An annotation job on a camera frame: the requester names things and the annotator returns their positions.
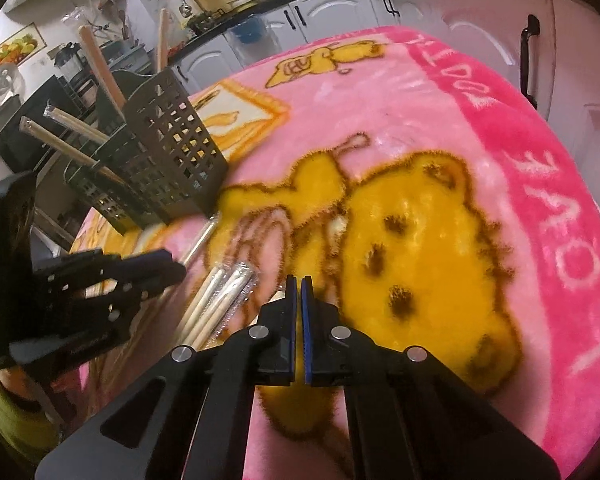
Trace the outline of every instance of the dish rack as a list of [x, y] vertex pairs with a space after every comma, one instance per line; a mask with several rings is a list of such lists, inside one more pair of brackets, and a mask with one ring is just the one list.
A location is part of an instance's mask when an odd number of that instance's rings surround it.
[[[98, 127], [110, 139], [83, 142], [79, 149], [98, 163], [70, 162], [65, 182], [121, 234], [191, 214], [210, 217], [228, 165], [186, 90], [170, 69], [152, 77], [119, 71], [114, 78], [128, 96], [126, 122], [97, 99]], [[99, 165], [126, 185], [98, 174]]]

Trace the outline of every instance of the bear ear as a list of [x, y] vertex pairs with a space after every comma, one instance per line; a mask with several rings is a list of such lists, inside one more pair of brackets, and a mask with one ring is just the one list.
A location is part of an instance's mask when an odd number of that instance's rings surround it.
[[443, 152], [418, 153], [414, 156], [413, 167], [458, 195], [462, 200], [467, 197], [470, 178], [462, 160]]

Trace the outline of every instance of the white cabinet door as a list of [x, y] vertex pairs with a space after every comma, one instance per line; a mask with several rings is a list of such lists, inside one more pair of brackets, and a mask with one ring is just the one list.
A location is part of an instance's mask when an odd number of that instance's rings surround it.
[[391, 0], [371, 0], [371, 7], [378, 20], [378, 25], [397, 25], [397, 9], [390, 7]]
[[573, 156], [600, 206], [600, 17], [554, 0], [556, 57], [549, 126]]
[[290, 7], [307, 41], [378, 26], [370, 0], [298, 0]]
[[469, 54], [520, 88], [520, 34], [527, 17], [540, 21], [530, 45], [528, 92], [549, 114], [554, 87], [555, 29], [551, 0], [390, 0], [400, 24], [417, 28]]
[[291, 50], [296, 46], [306, 44], [304, 35], [300, 30], [300, 22], [291, 10], [291, 7], [284, 6], [280, 9], [272, 10], [265, 14], [269, 27], [278, 38], [280, 49], [282, 51]]
[[242, 70], [234, 51], [222, 35], [194, 50], [178, 65], [185, 88], [192, 93]]

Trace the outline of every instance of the fleece blanket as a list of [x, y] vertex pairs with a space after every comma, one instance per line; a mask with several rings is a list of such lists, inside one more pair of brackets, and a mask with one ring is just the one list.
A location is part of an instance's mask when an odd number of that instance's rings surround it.
[[[423, 345], [563, 477], [574, 470], [600, 436], [600, 211], [519, 91], [435, 38], [383, 27], [191, 100], [230, 162], [221, 224], [177, 293], [84, 370], [85, 416], [169, 351], [214, 263], [246, 260], [258, 286], [223, 336], [287, 273], [309, 274], [350, 325], [389, 348]], [[74, 250], [178, 257], [204, 221], [121, 236], [91, 211]], [[339, 391], [259, 388], [244, 478], [350, 478], [347, 439]]]

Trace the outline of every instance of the fruit painting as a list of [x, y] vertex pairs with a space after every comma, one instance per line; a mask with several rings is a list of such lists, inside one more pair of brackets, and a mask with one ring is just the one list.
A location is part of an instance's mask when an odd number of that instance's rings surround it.
[[0, 44], [0, 65], [19, 65], [45, 47], [45, 40], [40, 36], [36, 24], [31, 23]]

